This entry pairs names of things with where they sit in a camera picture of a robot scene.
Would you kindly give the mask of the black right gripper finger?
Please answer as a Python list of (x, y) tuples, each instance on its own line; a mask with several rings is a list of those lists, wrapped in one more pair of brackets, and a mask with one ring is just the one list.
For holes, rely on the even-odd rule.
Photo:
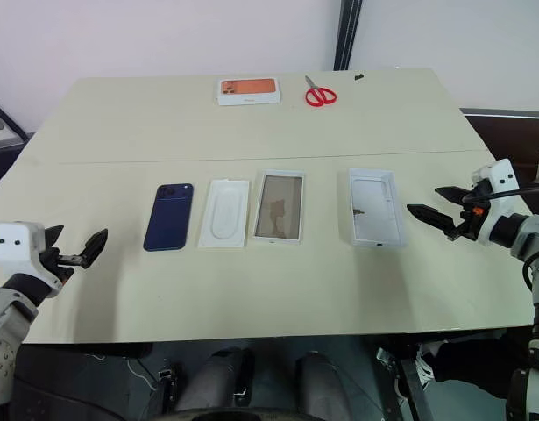
[(408, 204), (408, 211), (417, 220), (443, 232), (445, 236), (460, 236), (461, 232), (454, 225), (453, 218), (424, 204)]
[(464, 204), (463, 199), (471, 193), (470, 190), (456, 186), (435, 188), (435, 192), (450, 203)]

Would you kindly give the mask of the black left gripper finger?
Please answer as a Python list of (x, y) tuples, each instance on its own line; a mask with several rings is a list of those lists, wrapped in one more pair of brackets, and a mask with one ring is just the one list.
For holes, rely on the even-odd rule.
[(80, 264), (82, 268), (89, 268), (105, 248), (108, 239), (108, 229), (102, 229), (93, 234), (85, 243), (85, 247), (79, 254)]
[(45, 245), (46, 250), (56, 249), (55, 243), (57, 242), (64, 225), (56, 225), (45, 229)]

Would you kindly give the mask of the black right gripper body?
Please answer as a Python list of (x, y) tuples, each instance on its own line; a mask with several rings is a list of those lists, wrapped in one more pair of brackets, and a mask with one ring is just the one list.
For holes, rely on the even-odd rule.
[(484, 199), (478, 199), (479, 193), (475, 189), (470, 191), (471, 193), (463, 199), (465, 203), (460, 204), (462, 207), (460, 217), (463, 221), (456, 227), (459, 228), (461, 235), (446, 236), (449, 240), (464, 237), (476, 241), (479, 237), (480, 228), (488, 216), (488, 202)]

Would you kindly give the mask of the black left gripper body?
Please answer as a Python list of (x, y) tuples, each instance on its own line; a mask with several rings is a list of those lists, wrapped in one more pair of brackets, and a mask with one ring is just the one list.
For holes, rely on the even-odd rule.
[(55, 275), (60, 285), (64, 285), (74, 274), (74, 268), (86, 269), (88, 263), (80, 255), (62, 255), (57, 247), (50, 247), (39, 254), (39, 261), (51, 274)]

